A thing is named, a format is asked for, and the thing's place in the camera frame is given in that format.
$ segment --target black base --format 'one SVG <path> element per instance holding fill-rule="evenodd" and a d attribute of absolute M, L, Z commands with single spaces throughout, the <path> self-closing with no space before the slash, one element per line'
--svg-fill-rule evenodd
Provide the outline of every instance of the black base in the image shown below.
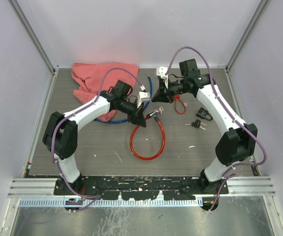
<path fill-rule="evenodd" d="M 79 183 L 84 186 L 85 195 L 101 195 L 104 200 L 117 200 L 119 193 L 123 200 L 134 198 L 135 200 L 156 199 L 159 192 L 163 192 L 164 200 L 194 200 L 193 194 L 206 194 L 199 180 L 192 177 L 79 177 Z M 56 181 L 54 195 L 70 195 L 70 191 L 59 178 Z M 222 194 L 227 194 L 227 187 L 222 188 Z"/>

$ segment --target red hose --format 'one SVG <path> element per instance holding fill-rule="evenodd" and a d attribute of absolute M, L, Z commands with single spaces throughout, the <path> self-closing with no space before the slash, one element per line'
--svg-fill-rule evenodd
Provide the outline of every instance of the red hose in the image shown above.
<path fill-rule="evenodd" d="M 179 95 L 175 95 L 174 96 L 174 110 L 176 111 L 176 113 L 178 113 L 178 114 L 180 114 L 180 115 L 182 115 L 182 114 L 184 114 L 185 112 L 186 112 L 186 106 L 185 106 L 185 104 L 184 104 L 184 102 L 180 99 L 180 96 Z M 184 107 L 184 111 L 183 112 L 179 112 L 178 110 L 177 110 L 177 108 L 176 108 L 176 102 L 177 102 L 177 100 L 179 100 L 180 101 L 180 103 L 182 104 L 182 106 Z"/>
<path fill-rule="evenodd" d="M 164 150 L 164 146 L 165 146 L 165 132 L 164 132 L 164 129 L 163 129 L 163 126 L 161 124 L 161 122 L 159 120 L 157 120 L 157 124 L 159 125 L 160 127 L 160 130 L 161 130 L 161 134 L 162 134 L 162 144 L 161 144 L 161 148 L 159 150 L 159 152 L 154 155 L 154 156 L 151 156 L 151 157 L 143 157 L 143 156 L 140 156 L 138 153 L 136 153 L 136 151 L 133 149 L 133 136 L 135 135 L 137 129 L 140 127 L 139 125 L 136 126 L 134 128 L 134 130 L 132 131 L 131 133 L 131 136 L 130 136 L 130 139 L 129 139 L 129 146 L 130 146 L 130 150 L 132 151 L 132 153 L 139 159 L 141 160 L 144 160 L 144 161 L 151 161 L 153 159 L 156 159 L 158 156 L 161 155 L 161 153 L 163 152 Z"/>

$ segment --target white backdrop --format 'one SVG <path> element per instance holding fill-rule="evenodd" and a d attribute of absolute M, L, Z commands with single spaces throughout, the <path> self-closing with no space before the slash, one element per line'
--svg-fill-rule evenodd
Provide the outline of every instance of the white backdrop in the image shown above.
<path fill-rule="evenodd" d="M 0 227 L 12 180 L 24 171 L 49 80 L 15 12 L 0 0 Z"/>
<path fill-rule="evenodd" d="M 271 177 L 283 212 L 283 0 L 269 3 L 231 74 L 243 118 L 256 124 L 266 147 L 260 170 Z M 262 160 L 259 148 L 256 156 Z"/>
<path fill-rule="evenodd" d="M 51 61 L 168 65 L 181 46 L 226 66 L 260 0 L 18 0 Z M 182 52 L 176 60 L 198 57 Z"/>

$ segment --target blue hose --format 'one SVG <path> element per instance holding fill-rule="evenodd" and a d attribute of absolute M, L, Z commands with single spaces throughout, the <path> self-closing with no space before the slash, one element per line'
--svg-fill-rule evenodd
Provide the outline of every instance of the blue hose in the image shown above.
<path fill-rule="evenodd" d="M 150 85 L 150 96 L 152 97 L 152 81 L 150 76 L 148 76 L 148 80 L 149 80 L 149 85 Z M 147 106 L 149 105 L 150 102 L 147 102 L 145 105 L 145 109 L 147 108 Z M 124 123 L 127 122 L 128 119 L 122 119 L 122 120 L 110 120 L 110 121 L 103 121 L 101 119 L 96 118 L 96 121 L 102 122 L 102 123 L 107 123 L 107 124 L 119 124 L 119 123 Z"/>

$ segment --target red cloth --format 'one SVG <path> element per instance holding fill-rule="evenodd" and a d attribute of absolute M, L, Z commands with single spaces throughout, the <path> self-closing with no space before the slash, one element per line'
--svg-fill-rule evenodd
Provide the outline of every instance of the red cloth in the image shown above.
<path fill-rule="evenodd" d="M 97 95 L 104 74 L 113 67 L 124 68 L 135 76 L 137 76 L 139 69 L 136 65 L 118 62 L 99 65 L 74 63 L 72 65 L 71 76 L 80 87 L 79 90 L 73 91 L 73 95 L 75 95 L 83 104 L 92 100 Z M 113 70 L 106 76 L 102 90 L 109 90 L 111 86 L 115 86 L 118 80 L 122 80 L 132 87 L 134 87 L 136 83 L 136 80 L 128 73 L 122 70 Z M 115 115 L 115 112 L 115 110 L 110 111 L 98 118 L 104 121 L 109 121 Z"/>

